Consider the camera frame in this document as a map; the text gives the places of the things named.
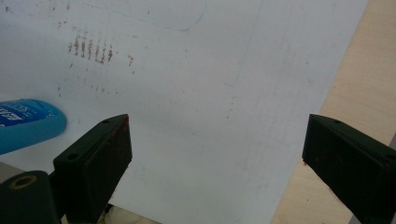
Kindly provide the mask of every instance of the wooden table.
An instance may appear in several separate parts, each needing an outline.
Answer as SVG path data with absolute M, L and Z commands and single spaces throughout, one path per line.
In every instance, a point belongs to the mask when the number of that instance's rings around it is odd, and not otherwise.
M 396 131 L 396 1 L 369 2 L 320 114 L 389 144 Z M 299 161 L 272 223 L 343 224 L 351 217 Z

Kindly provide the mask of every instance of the light wood desk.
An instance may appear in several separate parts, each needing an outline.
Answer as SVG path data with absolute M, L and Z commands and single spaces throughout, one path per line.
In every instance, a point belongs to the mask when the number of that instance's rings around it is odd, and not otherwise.
M 320 114 L 389 144 L 396 131 L 396 1 L 369 2 Z M 299 161 L 272 223 L 343 224 L 351 217 Z

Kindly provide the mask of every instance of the blue tube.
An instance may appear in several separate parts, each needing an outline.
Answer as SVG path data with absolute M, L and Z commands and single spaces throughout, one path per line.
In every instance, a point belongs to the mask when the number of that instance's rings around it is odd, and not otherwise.
M 65 127 L 64 113 L 46 102 L 0 102 L 0 155 L 58 136 Z

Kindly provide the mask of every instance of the sheet of paper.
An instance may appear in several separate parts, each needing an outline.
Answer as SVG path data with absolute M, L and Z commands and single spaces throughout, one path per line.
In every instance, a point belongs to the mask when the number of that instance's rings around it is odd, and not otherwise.
M 111 202 L 161 223 L 269 223 L 367 1 L 2 0 L 0 100 L 64 134 L 0 156 L 24 170 L 131 116 Z

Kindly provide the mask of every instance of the brown marks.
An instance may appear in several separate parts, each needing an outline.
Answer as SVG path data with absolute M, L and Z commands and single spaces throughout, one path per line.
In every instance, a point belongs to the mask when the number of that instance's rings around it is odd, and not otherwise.
M 134 62 L 134 58 L 131 55 L 128 55 L 129 58 L 129 66 L 131 67 L 131 64 Z
M 96 45 L 95 61 L 96 61 L 97 63 L 99 63 L 98 55 L 99 55 L 99 45 Z
M 12 10 L 11 7 L 6 7 L 6 12 L 13 14 L 14 11 Z
M 87 37 L 83 37 L 82 38 L 82 42 L 81 42 L 81 49 L 82 49 L 81 58 L 85 58 L 85 40 L 86 39 L 87 39 Z
M 49 9 L 48 9 L 48 11 L 50 13 L 54 13 L 55 9 L 57 8 L 57 5 L 58 5 L 58 3 L 56 1 L 49 1 L 49 4 L 48 4 Z
M 99 63 L 101 63 L 101 64 L 104 64 L 105 63 L 105 52 L 106 52 L 106 42 L 104 43 L 104 47 L 103 47 L 103 50 L 102 50 L 102 60 L 99 62 Z
M 113 58 L 113 46 L 108 45 L 106 41 L 102 41 L 101 37 L 95 38 L 89 35 L 88 31 L 72 27 L 72 30 L 77 32 L 74 41 L 69 43 L 68 52 L 75 56 L 94 60 L 96 63 L 109 63 Z
M 58 22 L 58 29 L 61 28 L 63 24 L 67 24 L 67 21 Z
M 110 50 L 108 51 L 108 55 L 107 55 L 107 62 L 109 63 L 111 60 L 111 57 L 113 57 L 113 46 L 110 45 Z
M 61 86 L 58 86 L 58 96 L 62 97 L 62 95 L 61 95 Z
M 79 47 L 79 40 L 80 39 L 81 39 L 81 36 L 77 35 L 76 39 L 75 39 L 75 44 L 74 44 L 74 47 L 75 47 L 75 50 L 76 50 L 76 52 L 75 52 L 76 56 L 78 56 L 78 47 Z
M 90 43 L 88 44 L 88 60 L 91 59 L 91 52 L 92 52 L 92 40 L 90 40 Z

